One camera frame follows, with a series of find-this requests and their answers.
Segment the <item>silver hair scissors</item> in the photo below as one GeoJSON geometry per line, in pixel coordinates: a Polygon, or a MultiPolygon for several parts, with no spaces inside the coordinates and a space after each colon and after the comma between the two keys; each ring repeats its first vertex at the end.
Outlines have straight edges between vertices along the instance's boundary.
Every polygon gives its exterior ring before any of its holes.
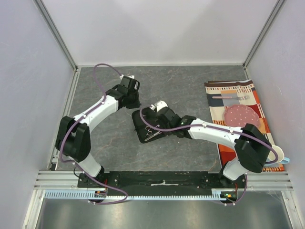
{"type": "Polygon", "coordinates": [[[150,139],[152,139],[155,136],[157,136],[158,134],[160,134],[160,131],[152,129],[149,126],[146,126],[145,130],[146,130],[146,135],[145,135],[145,139],[144,139],[145,142],[149,141],[150,139]]]}

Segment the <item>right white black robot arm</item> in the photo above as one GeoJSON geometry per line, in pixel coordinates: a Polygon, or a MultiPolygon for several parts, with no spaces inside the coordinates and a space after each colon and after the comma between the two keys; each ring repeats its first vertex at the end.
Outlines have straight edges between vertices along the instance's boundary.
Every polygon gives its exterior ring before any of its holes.
{"type": "Polygon", "coordinates": [[[178,116],[171,108],[155,108],[155,117],[163,129],[179,138],[205,140],[224,145],[236,153],[222,167],[218,182],[228,188],[247,172],[261,173],[271,151],[271,144],[252,124],[227,127],[205,122],[194,116],[178,116]]]}

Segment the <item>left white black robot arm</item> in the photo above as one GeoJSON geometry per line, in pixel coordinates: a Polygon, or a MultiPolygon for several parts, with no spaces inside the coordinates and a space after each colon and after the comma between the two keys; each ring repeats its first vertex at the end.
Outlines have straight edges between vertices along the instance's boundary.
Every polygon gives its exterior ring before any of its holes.
{"type": "Polygon", "coordinates": [[[74,162],[89,174],[88,182],[93,187],[104,184],[104,168],[91,154],[91,132],[105,118],[122,108],[140,107],[140,83],[134,76],[121,76],[120,84],[109,89],[102,98],[86,111],[61,119],[55,147],[62,162],[74,162]]]}

